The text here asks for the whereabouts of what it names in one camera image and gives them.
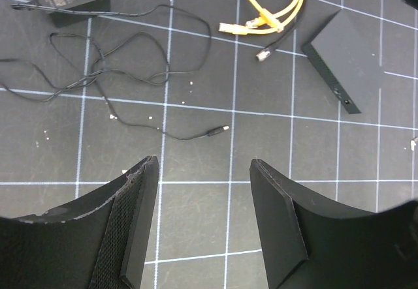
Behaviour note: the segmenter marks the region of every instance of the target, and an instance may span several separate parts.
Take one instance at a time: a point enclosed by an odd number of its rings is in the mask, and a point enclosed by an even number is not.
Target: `tiled floor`
[[[17,12],[0,0],[1,57],[38,64],[56,83],[76,79],[46,37],[56,29],[45,14]],[[260,0],[276,10],[289,0]],[[173,3],[219,22],[255,16],[246,0],[112,0],[113,10],[141,12]],[[418,197],[418,13],[399,0],[308,0],[297,33],[264,63],[254,55],[272,37],[234,38],[214,32],[206,66],[173,77],[165,88],[103,77],[104,90],[126,119],[193,134],[218,125],[228,133],[180,143],[128,128],[109,118],[93,88],[47,104],[0,91],[0,214],[42,213],[121,174],[146,155],[158,155],[161,185],[142,288],[266,289],[248,168],[264,159],[294,180],[338,201],[381,211]],[[348,115],[300,50],[330,15],[345,8],[386,72],[381,91],[361,115]],[[195,64],[204,28],[177,13],[148,18],[95,18],[60,29],[89,33],[104,49],[144,30],[160,40],[174,68]],[[84,41],[60,40],[83,70],[93,53]],[[138,40],[111,59],[147,76],[164,68],[152,44]],[[11,88],[37,97],[50,89],[31,70],[4,65]]]

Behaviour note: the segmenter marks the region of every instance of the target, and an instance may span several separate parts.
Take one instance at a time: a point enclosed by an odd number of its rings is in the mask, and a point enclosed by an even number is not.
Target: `gray floor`
[[[56,29],[45,14],[13,11],[14,1],[19,0],[0,0],[0,56],[30,59],[56,83],[75,80],[73,69],[47,43]],[[270,10],[289,1],[260,0]],[[140,12],[170,2],[206,18],[214,30],[219,22],[244,23],[256,16],[246,0],[112,0],[112,8]],[[325,196],[371,211],[418,197],[418,160],[410,149],[418,134],[417,11],[399,0],[308,3],[294,38],[262,64],[254,55],[275,36],[215,32],[203,70],[173,77],[165,89],[104,77],[104,89],[126,119],[177,134],[231,126],[214,138],[180,143],[124,127],[109,118],[90,88],[48,104],[0,91],[0,214],[42,213],[97,188],[144,156],[157,155],[161,186],[142,288],[266,289],[248,183],[252,158]],[[341,8],[386,72],[380,93],[371,93],[373,106],[361,115],[341,110],[300,50]],[[164,11],[132,21],[96,18],[60,31],[89,33],[108,49],[140,30],[166,46],[174,68],[193,67],[207,42],[203,27]],[[59,45],[80,69],[95,55],[84,41]],[[164,68],[156,55],[152,44],[139,41],[111,62],[150,75]],[[29,69],[5,65],[0,75],[11,88],[38,97],[50,92]]]

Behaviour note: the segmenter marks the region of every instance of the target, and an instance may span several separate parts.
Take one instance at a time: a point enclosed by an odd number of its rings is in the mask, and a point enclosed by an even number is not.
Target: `black cable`
[[[293,33],[293,31],[295,31],[295,29],[298,27],[298,25],[300,24],[300,22],[302,21],[302,19],[304,17],[307,1],[308,0],[303,0],[302,6],[300,7],[299,13],[297,14],[296,20],[294,20],[292,22],[291,26],[289,28],[287,28],[286,31],[283,34],[281,34],[280,37],[277,40],[273,41],[268,46],[265,46],[265,48],[262,49],[256,55],[257,59],[260,62],[264,61],[267,57],[272,55],[273,52],[276,51],[281,46],[281,44],[284,42],[284,40],[289,38],[290,35]]]
[[[103,91],[103,88],[99,85],[99,82],[98,82],[98,77],[100,75],[105,74],[105,73],[114,73],[114,74],[124,75],[124,76],[126,76],[126,77],[128,77],[132,80],[135,80],[135,81],[138,81],[138,82],[144,82],[144,83],[149,84],[149,85],[162,86],[162,85],[165,85],[168,82],[168,80],[170,78],[170,75],[173,75],[173,74],[193,74],[195,72],[198,72],[204,66],[204,64],[206,62],[206,59],[208,57],[210,47],[211,47],[211,43],[212,43],[212,31],[210,29],[209,23],[206,22],[205,20],[203,20],[202,18],[198,17],[197,15],[194,15],[194,14],[192,14],[192,13],[186,11],[186,10],[183,10],[181,8],[174,7],[174,6],[171,6],[171,5],[157,5],[155,8],[153,8],[153,9],[147,11],[147,12],[140,13],[140,14],[127,14],[127,13],[119,13],[119,12],[71,11],[71,10],[63,10],[63,9],[59,9],[59,8],[48,8],[48,7],[41,7],[41,6],[37,6],[37,5],[27,5],[27,4],[12,5],[13,9],[18,9],[18,10],[39,9],[39,10],[54,10],[56,12],[62,12],[62,13],[67,13],[67,14],[77,14],[77,15],[87,15],[87,16],[109,15],[109,16],[126,16],[126,17],[145,16],[145,15],[151,14],[152,12],[157,10],[159,7],[167,7],[167,8],[171,8],[171,9],[183,12],[184,14],[202,22],[206,26],[206,28],[208,30],[208,35],[209,35],[208,44],[206,46],[206,49],[205,49],[205,52],[204,52],[204,55],[203,55],[203,58],[202,58],[201,62],[198,64],[198,66],[195,69],[192,69],[192,70],[171,70],[170,69],[170,64],[169,64],[169,61],[168,61],[168,57],[167,57],[167,55],[164,51],[164,48],[158,42],[157,39],[155,39],[151,34],[145,32],[145,31],[139,31],[138,33],[135,33],[134,35],[130,36],[125,41],[123,41],[121,44],[119,44],[118,46],[116,46],[115,48],[111,49],[110,51],[108,51],[106,53],[104,53],[102,51],[99,44],[93,38],[88,37],[86,35],[74,34],[74,33],[51,33],[50,36],[49,36],[49,42],[50,42],[52,48],[58,53],[58,56],[64,58],[64,60],[66,62],[68,62],[68,64],[74,70],[76,70],[80,75],[83,75],[83,72],[78,70],[76,68],[76,66],[57,48],[57,46],[54,43],[54,39],[56,37],[64,37],[64,38],[74,38],[74,37],[76,37],[76,38],[84,38],[86,40],[87,39],[90,40],[91,44],[93,45],[93,47],[95,48],[95,50],[99,54],[99,57],[91,64],[91,66],[89,68],[89,74],[87,76],[83,76],[82,78],[73,82],[72,84],[66,85],[65,87],[58,87],[51,82],[51,80],[45,75],[45,73],[36,64],[34,64],[30,61],[26,61],[24,59],[17,59],[17,58],[0,59],[0,63],[23,63],[23,64],[30,65],[42,76],[42,79],[51,88],[54,88],[57,91],[54,92],[53,94],[51,94],[50,96],[46,97],[45,99],[35,99],[35,98],[32,98],[32,97],[27,97],[25,95],[22,95],[20,93],[17,93],[15,91],[11,90],[4,83],[0,83],[0,85],[2,85],[8,92],[16,95],[17,97],[20,97],[21,99],[30,100],[32,102],[49,102],[49,101],[55,99],[56,97],[58,97],[60,94],[62,94],[64,92],[83,89],[83,88],[85,88],[85,87],[87,87],[91,84],[94,84],[96,86],[96,88],[99,90],[102,97],[104,98],[104,101],[106,102],[106,105],[108,106],[109,112],[110,112],[111,115],[113,115],[114,119],[117,119],[120,123],[122,123],[124,125],[127,125],[127,126],[130,126],[130,127],[141,127],[141,128],[147,128],[147,129],[155,130],[155,131],[157,131],[161,134],[165,134],[166,136],[168,136],[170,138],[173,138],[175,140],[179,140],[179,141],[189,141],[189,140],[194,140],[194,139],[197,139],[197,138],[203,138],[203,137],[206,137],[206,136],[214,136],[216,134],[220,134],[220,133],[228,130],[229,126],[225,125],[225,126],[210,129],[210,130],[208,130],[208,131],[206,131],[202,134],[197,134],[197,135],[190,136],[190,137],[187,137],[187,138],[181,138],[181,137],[174,136],[174,135],[168,133],[167,131],[160,130],[159,128],[153,127],[153,126],[150,126],[150,125],[144,125],[144,124],[140,124],[140,123],[128,123],[127,121],[123,120],[118,115],[118,113],[116,112],[115,108],[113,107],[111,101],[106,96],[105,92]],[[139,77],[137,77],[137,76],[135,76],[131,73],[120,70],[118,68],[108,68],[107,67],[107,62],[106,62],[106,57],[111,55],[112,53],[116,52],[120,48],[124,47],[127,43],[131,42],[133,39],[135,39],[139,36],[149,38],[157,46],[158,50],[161,52],[161,56],[163,56],[163,58],[165,60],[166,71],[157,72],[157,73],[151,75],[150,77],[148,77],[146,79],[142,79],[142,78],[139,78]],[[99,63],[103,64],[103,68],[96,69],[96,66]],[[165,79],[163,81],[157,82],[157,81],[154,80],[155,78],[162,77],[162,76],[165,76]]]

